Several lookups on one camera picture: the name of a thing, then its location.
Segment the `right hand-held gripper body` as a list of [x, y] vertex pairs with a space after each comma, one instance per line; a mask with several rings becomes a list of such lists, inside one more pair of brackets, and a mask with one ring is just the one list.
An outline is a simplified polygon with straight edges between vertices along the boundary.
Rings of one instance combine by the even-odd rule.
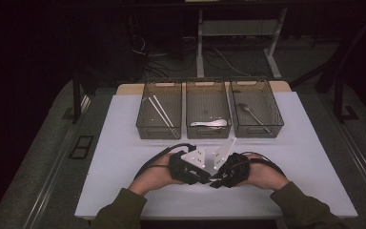
[[233, 152], [235, 142], [235, 138], [230, 138], [213, 152], [213, 168], [217, 172], [223, 173], [221, 181], [224, 187], [235, 187], [238, 183], [246, 180], [249, 175], [249, 159], [242, 154]]

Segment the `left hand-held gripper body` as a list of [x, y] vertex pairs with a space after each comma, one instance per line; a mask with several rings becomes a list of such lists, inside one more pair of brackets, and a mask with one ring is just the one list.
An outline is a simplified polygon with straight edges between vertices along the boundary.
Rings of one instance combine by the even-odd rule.
[[170, 156], [169, 171], [175, 180], [193, 185], [201, 178], [201, 170], [205, 171], [205, 151], [202, 148], [193, 146], [188, 152], [180, 151]]

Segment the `white chopstick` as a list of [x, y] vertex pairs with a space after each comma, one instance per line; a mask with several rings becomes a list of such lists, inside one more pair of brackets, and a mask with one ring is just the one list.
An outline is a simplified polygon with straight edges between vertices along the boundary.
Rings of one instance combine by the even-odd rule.
[[164, 121], [164, 123], [169, 127], [169, 128], [173, 128], [173, 123], [170, 121], [167, 113], [165, 112], [162, 104], [159, 102], [158, 98], [153, 95], [150, 98], [150, 102], [152, 103], [152, 106], [155, 108], [155, 110], [157, 111], [157, 113], [159, 114], [159, 116], [162, 118], [162, 120]]
[[171, 131], [173, 137], [175, 139], [178, 139], [179, 135], [177, 134], [177, 132], [175, 131], [175, 128], [173, 126], [173, 124], [171, 123], [171, 121], [169, 120], [169, 118], [166, 116], [166, 114], [163, 112], [163, 108], [159, 105], [160, 103], [155, 103], [156, 100], [154, 96], [152, 97], [148, 97], [150, 103], [152, 104], [153, 108], [155, 109], [155, 111], [157, 112], [157, 114], [160, 116], [161, 120], [164, 122], [164, 124], [166, 125], [166, 127], [169, 128], [169, 130]]

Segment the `metal spoon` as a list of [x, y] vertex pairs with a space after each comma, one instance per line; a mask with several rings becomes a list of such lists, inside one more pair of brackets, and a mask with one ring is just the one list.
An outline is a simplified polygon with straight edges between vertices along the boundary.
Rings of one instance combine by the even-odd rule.
[[242, 108], [244, 111], [248, 112], [253, 118], [254, 120], [269, 134], [272, 134], [272, 131], [270, 129], [268, 129], [262, 122], [261, 120], [253, 113], [253, 111], [251, 110], [250, 106], [248, 104], [244, 104], [244, 103], [239, 103], [237, 104], [238, 107]]

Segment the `brown translucent plastic bin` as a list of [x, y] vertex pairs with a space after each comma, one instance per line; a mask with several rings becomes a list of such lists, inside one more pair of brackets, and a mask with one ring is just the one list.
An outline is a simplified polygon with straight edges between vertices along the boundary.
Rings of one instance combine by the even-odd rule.
[[[225, 127], [205, 127], [190, 124], [195, 121], [226, 119]], [[221, 79], [207, 78], [188, 80], [186, 83], [186, 125], [187, 138], [227, 138], [231, 130], [231, 115], [225, 83]]]
[[[268, 80], [232, 79], [229, 89], [234, 135], [241, 138], [276, 138], [284, 121]], [[254, 118], [237, 104], [248, 104], [261, 122], [272, 131], [269, 135]]]
[[182, 84], [146, 82], [135, 126], [141, 139], [180, 139]]

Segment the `person's right hand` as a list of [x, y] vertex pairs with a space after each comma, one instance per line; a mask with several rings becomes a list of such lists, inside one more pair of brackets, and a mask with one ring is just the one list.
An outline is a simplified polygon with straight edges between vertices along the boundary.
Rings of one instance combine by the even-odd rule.
[[253, 185], [260, 189], [277, 191], [289, 182], [286, 177], [268, 165], [255, 163], [250, 165], [248, 178], [238, 183], [238, 186]]

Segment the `person's left hand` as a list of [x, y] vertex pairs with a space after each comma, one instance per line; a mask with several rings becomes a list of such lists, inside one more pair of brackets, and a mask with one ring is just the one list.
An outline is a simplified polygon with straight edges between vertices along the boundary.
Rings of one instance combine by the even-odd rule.
[[171, 177], [169, 160], [171, 154], [167, 154], [156, 160], [140, 176], [135, 178], [128, 189], [140, 196], [146, 196], [150, 191], [159, 190], [172, 184], [182, 184], [182, 181]]

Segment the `white table cover sheet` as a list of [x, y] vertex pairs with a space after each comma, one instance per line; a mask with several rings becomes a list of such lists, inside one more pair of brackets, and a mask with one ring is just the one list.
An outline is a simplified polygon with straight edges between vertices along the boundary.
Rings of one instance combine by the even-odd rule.
[[[284, 125], [275, 138], [239, 138], [234, 150], [257, 152], [277, 164], [304, 194], [328, 204], [341, 218], [356, 209], [327, 157], [296, 93], [275, 100]], [[135, 121], [141, 97], [112, 98], [75, 214], [92, 219], [128, 186], [139, 168], [171, 146], [169, 140], [143, 140]], [[281, 211], [267, 191], [253, 186], [214, 189], [208, 185], [170, 185], [147, 195], [144, 219], [273, 219]]]

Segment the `black metal stand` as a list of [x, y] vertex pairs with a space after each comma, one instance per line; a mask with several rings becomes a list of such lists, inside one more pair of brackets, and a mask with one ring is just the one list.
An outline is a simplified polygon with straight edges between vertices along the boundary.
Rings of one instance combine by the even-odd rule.
[[334, 114], [340, 123], [346, 120], [357, 120], [358, 116], [351, 106], [343, 105], [344, 82], [341, 79], [335, 81]]

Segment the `white metal desk frame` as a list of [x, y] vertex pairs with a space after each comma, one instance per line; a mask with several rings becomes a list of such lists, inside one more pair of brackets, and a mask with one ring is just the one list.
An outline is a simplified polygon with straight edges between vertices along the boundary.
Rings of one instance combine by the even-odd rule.
[[262, 36], [270, 35], [272, 37], [271, 44], [264, 49], [270, 71], [274, 79], [281, 79], [281, 73], [275, 62], [275, 47], [277, 45], [281, 29], [284, 25], [285, 17], [288, 9], [280, 10], [276, 19], [267, 20], [204, 20], [203, 11], [198, 13], [197, 23], [197, 52], [196, 52], [196, 73], [198, 77], [204, 77], [204, 60], [203, 60], [203, 38], [211, 36]]

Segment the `metal floor rail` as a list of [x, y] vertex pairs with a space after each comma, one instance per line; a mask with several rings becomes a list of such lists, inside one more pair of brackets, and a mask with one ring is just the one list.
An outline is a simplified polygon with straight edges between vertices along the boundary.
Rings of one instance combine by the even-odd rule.
[[362, 151], [358, 148], [356, 142], [352, 138], [346, 126], [344, 124], [340, 124], [338, 126], [338, 129], [343, 137], [343, 140], [345, 141], [346, 145], [349, 148], [351, 157], [355, 162], [357, 169], [359, 170], [363, 179], [366, 182], [366, 158], [362, 154]]
[[71, 145], [80, 129], [81, 122], [85, 117], [85, 113], [90, 107], [90, 104], [91, 99], [87, 95], [84, 95], [82, 100], [76, 103], [77, 107], [74, 109], [73, 113], [76, 114], [76, 112], [79, 112], [79, 117], [76, 119], [76, 121], [72, 121], [71, 124], [68, 125], [67, 132], [61, 139], [61, 144], [57, 151], [55, 161], [52, 164], [50, 172], [43, 183], [43, 187], [37, 195], [35, 203], [32, 205], [30, 213], [28, 214], [27, 220], [22, 229], [37, 229], [38, 224], [43, 217], [45, 209], [50, 201], [54, 187], [60, 177], [64, 161], [69, 155]]

